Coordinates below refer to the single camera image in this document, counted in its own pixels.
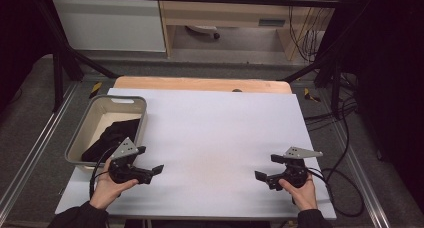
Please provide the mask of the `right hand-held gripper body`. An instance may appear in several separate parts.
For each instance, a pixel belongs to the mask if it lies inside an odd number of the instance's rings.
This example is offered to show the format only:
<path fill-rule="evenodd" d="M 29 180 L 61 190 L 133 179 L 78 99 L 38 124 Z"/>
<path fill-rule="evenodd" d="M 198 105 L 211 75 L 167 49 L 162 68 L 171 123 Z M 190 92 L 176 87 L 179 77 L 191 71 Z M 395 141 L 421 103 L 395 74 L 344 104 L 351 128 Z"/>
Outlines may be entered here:
<path fill-rule="evenodd" d="M 290 147 L 282 156 L 282 163 L 286 166 L 283 172 L 284 179 L 296 188 L 302 187 L 308 177 L 305 159 L 322 156 L 323 153 L 320 151 Z"/>

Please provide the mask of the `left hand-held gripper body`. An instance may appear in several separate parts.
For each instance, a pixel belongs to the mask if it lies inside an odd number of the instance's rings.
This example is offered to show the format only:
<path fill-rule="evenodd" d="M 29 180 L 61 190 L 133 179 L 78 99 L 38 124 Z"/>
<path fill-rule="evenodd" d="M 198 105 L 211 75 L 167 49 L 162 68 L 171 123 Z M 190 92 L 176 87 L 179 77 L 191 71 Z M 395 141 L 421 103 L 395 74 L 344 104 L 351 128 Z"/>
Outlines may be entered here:
<path fill-rule="evenodd" d="M 137 156 L 137 146 L 129 137 L 125 138 L 110 157 L 109 175 L 115 183 L 135 179 L 133 170 L 137 167 L 133 162 Z"/>

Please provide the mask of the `black cloth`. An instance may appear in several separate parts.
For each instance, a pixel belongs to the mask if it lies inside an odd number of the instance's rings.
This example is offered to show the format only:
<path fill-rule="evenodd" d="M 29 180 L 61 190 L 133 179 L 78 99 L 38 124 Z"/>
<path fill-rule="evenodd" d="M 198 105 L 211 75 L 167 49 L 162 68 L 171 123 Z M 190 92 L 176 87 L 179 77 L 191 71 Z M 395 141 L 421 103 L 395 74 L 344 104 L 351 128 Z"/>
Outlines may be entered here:
<path fill-rule="evenodd" d="M 135 139 L 139 119 L 113 122 L 82 155 L 83 162 L 104 163 L 127 137 Z"/>

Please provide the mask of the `beige plastic basket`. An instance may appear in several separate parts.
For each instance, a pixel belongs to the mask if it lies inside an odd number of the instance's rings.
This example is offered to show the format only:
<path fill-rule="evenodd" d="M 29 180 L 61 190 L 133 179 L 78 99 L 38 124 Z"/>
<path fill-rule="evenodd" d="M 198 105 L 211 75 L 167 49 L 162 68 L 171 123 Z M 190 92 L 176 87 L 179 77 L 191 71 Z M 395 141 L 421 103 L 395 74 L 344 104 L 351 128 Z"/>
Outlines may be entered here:
<path fill-rule="evenodd" d="M 142 144 L 147 123 L 147 102 L 138 96 L 98 95 L 94 97 L 65 151 L 65 159 L 83 172 L 91 172 L 95 162 L 85 162 L 82 154 L 89 149 L 114 122 L 138 119 L 132 138 L 136 146 Z"/>

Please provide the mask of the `person's right hand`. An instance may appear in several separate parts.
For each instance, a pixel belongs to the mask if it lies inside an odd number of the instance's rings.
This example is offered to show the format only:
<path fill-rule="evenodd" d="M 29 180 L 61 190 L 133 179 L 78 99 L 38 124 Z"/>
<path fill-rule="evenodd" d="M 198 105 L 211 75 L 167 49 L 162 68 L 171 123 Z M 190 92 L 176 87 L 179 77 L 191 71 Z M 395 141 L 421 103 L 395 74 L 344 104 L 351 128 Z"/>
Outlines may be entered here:
<path fill-rule="evenodd" d="M 318 208 L 315 185 L 311 174 L 307 176 L 305 184 L 300 188 L 294 187 L 285 179 L 280 179 L 279 184 L 292 196 L 295 205 L 300 211 Z"/>

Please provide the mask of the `person's left hand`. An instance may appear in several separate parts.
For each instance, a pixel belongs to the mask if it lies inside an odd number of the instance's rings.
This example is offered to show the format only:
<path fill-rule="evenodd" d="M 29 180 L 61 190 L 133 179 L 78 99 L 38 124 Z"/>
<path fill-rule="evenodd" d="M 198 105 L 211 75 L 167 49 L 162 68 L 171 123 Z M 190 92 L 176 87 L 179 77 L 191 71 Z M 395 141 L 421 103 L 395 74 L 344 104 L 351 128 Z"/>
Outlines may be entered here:
<path fill-rule="evenodd" d="M 115 183 L 108 173 L 110 162 L 111 159 L 106 160 L 104 172 L 99 176 L 95 191 L 89 201 L 92 207 L 99 210 L 106 210 L 122 192 L 138 184 L 137 179 L 132 179 L 120 184 Z"/>

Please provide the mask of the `white board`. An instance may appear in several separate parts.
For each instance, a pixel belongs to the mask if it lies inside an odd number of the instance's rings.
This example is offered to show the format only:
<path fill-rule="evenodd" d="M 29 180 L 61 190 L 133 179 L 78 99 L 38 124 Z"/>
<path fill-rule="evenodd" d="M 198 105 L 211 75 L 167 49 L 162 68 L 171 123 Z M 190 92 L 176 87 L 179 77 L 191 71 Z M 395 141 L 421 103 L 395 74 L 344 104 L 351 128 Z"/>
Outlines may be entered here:
<path fill-rule="evenodd" d="M 312 147 L 293 94 L 110 89 L 147 102 L 136 165 L 161 174 L 115 200 L 110 215 L 152 219 L 280 220 L 297 215 L 290 195 L 256 180 L 277 174 L 271 161 L 290 147 Z"/>

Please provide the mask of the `yellow and black tape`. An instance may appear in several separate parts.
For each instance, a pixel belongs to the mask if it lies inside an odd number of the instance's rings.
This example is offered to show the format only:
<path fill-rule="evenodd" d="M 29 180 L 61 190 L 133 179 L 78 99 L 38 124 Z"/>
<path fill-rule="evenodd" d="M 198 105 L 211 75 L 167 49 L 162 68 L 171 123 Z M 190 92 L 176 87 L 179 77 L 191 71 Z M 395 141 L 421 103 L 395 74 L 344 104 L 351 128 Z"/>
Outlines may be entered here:
<path fill-rule="evenodd" d="M 304 88 L 304 98 L 306 100 L 312 100 L 314 102 L 321 102 L 321 99 L 319 97 L 314 97 L 311 95 L 310 90 L 308 88 Z"/>
<path fill-rule="evenodd" d="M 89 99 L 95 97 L 98 94 L 101 86 L 102 86 L 102 82 L 96 82 L 94 84 L 94 86 L 93 86 L 93 88 L 92 88 L 92 90 L 90 92 Z"/>

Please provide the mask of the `white cabinet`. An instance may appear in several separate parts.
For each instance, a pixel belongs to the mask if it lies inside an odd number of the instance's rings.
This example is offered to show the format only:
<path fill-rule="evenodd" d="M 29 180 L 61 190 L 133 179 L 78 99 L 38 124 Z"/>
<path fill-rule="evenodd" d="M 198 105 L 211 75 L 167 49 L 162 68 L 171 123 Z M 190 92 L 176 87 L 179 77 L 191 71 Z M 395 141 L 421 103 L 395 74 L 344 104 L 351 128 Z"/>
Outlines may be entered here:
<path fill-rule="evenodd" d="M 165 52 L 159 6 L 153 1 L 53 0 L 74 49 Z"/>

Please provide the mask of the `chair base with caster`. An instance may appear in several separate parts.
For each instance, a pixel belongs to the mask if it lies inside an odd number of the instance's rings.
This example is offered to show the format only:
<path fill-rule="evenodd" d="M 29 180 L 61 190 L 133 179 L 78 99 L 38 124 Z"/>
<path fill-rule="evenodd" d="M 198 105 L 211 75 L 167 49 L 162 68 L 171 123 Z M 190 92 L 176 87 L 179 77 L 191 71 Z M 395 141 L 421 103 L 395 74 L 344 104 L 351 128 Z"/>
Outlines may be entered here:
<path fill-rule="evenodd" d="M 219 39 L 220 34 L 218 33 L 218 29 L 215 26 L 188 26 L 188 29 L 212 36 L 214 39 Z"/>

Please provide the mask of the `light wooden desk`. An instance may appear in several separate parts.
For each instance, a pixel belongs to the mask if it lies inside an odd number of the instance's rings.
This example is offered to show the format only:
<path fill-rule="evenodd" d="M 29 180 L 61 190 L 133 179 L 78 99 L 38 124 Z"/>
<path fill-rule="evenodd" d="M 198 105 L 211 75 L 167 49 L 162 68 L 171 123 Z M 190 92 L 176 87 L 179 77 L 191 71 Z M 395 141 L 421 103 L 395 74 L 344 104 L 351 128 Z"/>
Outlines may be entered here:
<path fill-rule="evenodd" d="M 289 61 L 298 57 L 306 33 L 324 31 L 334 13 L 332 8 L 166 1 L 159 7 L 167 48 L 177 26 L 264 27 L 277 32 Z"/>

